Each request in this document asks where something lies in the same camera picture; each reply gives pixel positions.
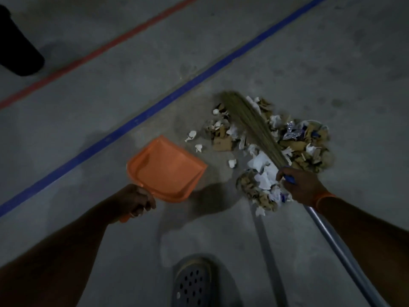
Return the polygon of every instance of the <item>broom bristles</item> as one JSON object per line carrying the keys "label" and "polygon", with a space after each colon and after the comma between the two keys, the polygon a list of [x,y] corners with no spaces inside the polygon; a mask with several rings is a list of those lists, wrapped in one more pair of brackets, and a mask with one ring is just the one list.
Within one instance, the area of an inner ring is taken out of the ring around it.
{"label": "broom bristles", "polygon": [[277,168],[288,166],[288,161],[271,134],[268,124],[251,104],[238,92],[222,92],[222,102],[247,131],[256,145],[269,157]]}

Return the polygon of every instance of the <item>person's left arm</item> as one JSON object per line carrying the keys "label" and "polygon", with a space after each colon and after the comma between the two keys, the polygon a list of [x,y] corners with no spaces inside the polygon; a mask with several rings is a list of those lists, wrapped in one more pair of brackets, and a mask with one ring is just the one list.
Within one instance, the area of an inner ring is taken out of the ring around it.
{"label": "person's left arm", "polygon": [[133,184],[102,201],[0,268],[1,305],[76,306],[107,226],[151,208],[156,208],[155,199]]}

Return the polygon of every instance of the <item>person's right arm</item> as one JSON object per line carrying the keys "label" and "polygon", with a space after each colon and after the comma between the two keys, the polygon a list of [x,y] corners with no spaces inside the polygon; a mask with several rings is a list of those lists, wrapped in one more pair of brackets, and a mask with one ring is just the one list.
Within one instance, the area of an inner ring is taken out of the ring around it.
{"label": "person's right arm", "polygon": [[323,197],[327,189],[317,175],[283,168],[296,184],[283,181],[294,200],[313,207],[335,228],[366,276],[391,307],[409,306],[409,232],[377,219],[340,198]]}

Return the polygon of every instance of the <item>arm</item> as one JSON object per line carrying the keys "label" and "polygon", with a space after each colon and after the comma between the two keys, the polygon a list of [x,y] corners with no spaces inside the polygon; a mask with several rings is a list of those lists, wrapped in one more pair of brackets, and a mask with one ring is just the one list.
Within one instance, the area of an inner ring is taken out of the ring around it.
{"label": "arm", "polygon": [[335,228],[366,276],[391,307],[409,306],[409,232],[377,219],[328,192],[317,175],[284,168],[277,174],[292,175],[296,184],[283,181],[294,200],[315,208]]}
{"label": "arm", "polygon": [[76,306],[108,224],[144,208],[155,200],[130,184],[0,268],[2,306]]}

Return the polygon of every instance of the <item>person's left hand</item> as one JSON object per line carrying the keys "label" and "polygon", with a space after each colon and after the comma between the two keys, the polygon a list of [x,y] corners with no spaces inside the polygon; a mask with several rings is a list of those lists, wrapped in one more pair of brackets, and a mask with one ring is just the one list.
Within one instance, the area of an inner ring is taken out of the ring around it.
{"label": "person's left hand", "polygon": [[110,211],[112,223],[128,214],[137,217],[144,210],[149,211],[156,208],[156,201],[152,194],[135,184],[128,184],[101,204]]}

